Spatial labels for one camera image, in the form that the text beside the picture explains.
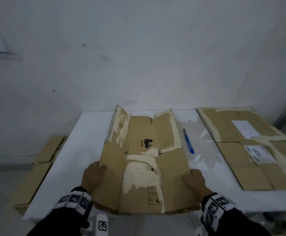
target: white table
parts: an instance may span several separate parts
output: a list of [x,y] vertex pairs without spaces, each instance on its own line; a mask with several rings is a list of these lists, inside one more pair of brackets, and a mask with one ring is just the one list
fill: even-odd
[[[132,111],[153,116],[161,111]],[[190,168],[202,171],[206,185],[231,199],[244,212],[286,211],[286,191],[243,191],[196,110],[174,110]],[[44,218],[59,198],[79,186],[83,171],[100,159],[113,112],[83,113],[54,165],[40,186],[24,219]],[[182,129],[194,148],[190,154]]]

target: stacked cardboard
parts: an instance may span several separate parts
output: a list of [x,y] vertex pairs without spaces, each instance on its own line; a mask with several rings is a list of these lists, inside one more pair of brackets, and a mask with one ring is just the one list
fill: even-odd
[[286,135],[252,108],[199,108],[244,190],[286,190]]
[[130,116],[117,106],[100,166],[96,207],[114,214],[175,214],[199,209],[182,176],[190,174],[172,110]]
[[33,168],[11,196],[11,205],[24,215],[68,137],[51,137],[32,162]]

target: blue pen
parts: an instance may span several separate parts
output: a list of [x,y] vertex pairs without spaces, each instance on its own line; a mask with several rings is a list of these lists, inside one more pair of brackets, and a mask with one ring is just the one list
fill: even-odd
[[188,147],[189,147],[189,150],[190,150],[191,154],[194,154],[193,147],[192,147],[192,145],[191,145],[191,142],[190,142],[190,140],[189,140],[189,137],[188,137],[188,135],[187,135],[185,129],[183,129],[183,134],[184,134],[185,140],[187,141],[187,144],[188,144]]

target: white cable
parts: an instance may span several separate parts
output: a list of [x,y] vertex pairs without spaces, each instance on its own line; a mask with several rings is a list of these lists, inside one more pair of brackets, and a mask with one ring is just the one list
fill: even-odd
[[0,156],[32,156],[32,155],[36,155],[36,154],[38,154],[38,152],[30,153],[30,154],[17,154],[17,155],[9,155],[9,154],[7,154],[7,155],[0,155]]

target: hand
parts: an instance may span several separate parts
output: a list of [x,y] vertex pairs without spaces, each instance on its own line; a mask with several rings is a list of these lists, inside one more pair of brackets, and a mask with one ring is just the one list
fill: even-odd
[[190,190],[194,192],[196,200],[202,203],[203,198],[213,194],[213,191],[205,186],[205,179],[201,171],[195,169],[190,169],[190,171],[191,174],[182,176],[182,179]]
[[90,164],[89,167],[84,170],[82,183],[80,186],[86,189],[88,194],[91,194],[96,186],[101,183],[106,172],[106,166],[98,168],[98,164],[99,161],[96,161]]

